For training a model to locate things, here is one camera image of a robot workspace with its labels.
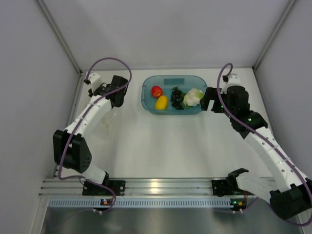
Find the dark blue fake food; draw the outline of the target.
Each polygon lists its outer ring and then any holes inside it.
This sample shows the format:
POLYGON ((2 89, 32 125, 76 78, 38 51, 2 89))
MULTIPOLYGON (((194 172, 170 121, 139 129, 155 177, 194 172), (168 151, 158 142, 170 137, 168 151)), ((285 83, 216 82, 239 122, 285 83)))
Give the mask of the dark blue fake food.
POLYGON ((176 109, 176 110, 183 110, 183 99, 184 99, 184 96, 186 95, 185 92, 181 91, 180 88, 177 86, 177 87, 174 87, 172 89, 172 92, 171 92, 171 103, 172 103, 172 106, 176 109))

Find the red fake food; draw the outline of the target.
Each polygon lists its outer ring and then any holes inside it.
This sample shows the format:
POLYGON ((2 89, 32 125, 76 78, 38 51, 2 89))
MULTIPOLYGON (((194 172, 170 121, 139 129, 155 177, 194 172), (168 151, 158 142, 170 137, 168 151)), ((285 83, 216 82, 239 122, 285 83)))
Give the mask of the red fake food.
POLYGON ((163 90, 159 86, 153 86, 151 88, 151 94, 154 98, 159 98, 161 95, 163 95, 163 90))

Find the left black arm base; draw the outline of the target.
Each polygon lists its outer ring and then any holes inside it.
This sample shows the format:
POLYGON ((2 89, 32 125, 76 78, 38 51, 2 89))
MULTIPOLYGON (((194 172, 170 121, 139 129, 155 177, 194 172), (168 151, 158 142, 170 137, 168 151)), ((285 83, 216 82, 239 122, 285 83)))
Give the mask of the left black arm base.
MULTIPOLYGON (((123 196, 126 188, 125 180, 110 180, 107 186, 112 190, 116 196, 123 196)), ((100 195, 112 195, 112 193, 98 185, 85 181, 82 190, 83 196, 100 196, 100 195)))

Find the yellow fake food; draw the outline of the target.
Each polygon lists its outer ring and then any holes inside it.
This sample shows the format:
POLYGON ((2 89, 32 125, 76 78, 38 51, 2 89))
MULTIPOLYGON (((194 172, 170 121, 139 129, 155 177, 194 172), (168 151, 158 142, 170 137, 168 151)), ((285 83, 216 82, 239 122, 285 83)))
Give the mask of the yellow fake food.
POLYGON ((167 106, 168 106, 168 98, 164 95, 161 95, 155 103, 155 109, 166 110, 167 106))

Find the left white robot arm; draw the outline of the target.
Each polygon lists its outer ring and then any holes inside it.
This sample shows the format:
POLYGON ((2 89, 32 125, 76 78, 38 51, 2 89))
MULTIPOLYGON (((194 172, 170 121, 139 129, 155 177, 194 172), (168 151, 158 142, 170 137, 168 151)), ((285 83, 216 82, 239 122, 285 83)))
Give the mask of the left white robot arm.
POLYGON ((107 84, 99 74, 92 73, 87 83, 91 86, 88 90, 91 99, 86 108, 64 130, 56 130, 53 134, 54 162, 92 181, 94 190, 104 195, 110 189, 109 174, 93 162, 87 138, 110 110, 123 105, 129 81, 114 75, 107 84))

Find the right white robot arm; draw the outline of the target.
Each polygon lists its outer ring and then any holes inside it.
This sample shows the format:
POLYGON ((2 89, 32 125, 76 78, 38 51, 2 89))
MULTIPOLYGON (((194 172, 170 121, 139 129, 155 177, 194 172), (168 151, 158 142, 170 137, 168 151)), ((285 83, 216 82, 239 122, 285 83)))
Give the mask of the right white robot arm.
POLYGON ((312 181, 291 162, 274 139, 261 114, 250 109, 249 94, 244 87, 234 85, 225 93, 208 87, 200 100, 206 111, 214 101, 212 112, 225 114, 232 128, 254 149, 272 174, 275 185, 266 179, 240 168, 226 177, 228 189, 234 193, 247 191, 270 204, 283 220, 296 216, 312 207, 312 181))

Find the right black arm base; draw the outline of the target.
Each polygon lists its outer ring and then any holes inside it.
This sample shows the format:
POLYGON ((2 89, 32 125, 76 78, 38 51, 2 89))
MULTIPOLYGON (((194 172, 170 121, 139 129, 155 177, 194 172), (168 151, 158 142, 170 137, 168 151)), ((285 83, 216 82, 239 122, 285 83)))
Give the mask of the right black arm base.
POLYGON ((223 197, 225 195, 233 195, 232 184, 226 179, 212 180, 213 195, 223 197))

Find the clear dotted zip bag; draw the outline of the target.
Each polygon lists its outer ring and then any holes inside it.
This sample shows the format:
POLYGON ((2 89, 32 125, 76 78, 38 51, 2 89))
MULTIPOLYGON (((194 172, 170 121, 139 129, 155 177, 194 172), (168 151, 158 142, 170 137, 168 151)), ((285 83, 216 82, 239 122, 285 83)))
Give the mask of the clear dotted zip bag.
POLYGON ((117 115, 116 110, 112 109, 100 119, 98 127, 101 133, 108 134, 110 132, 114 124, 114 119, 116 115, 117 115))

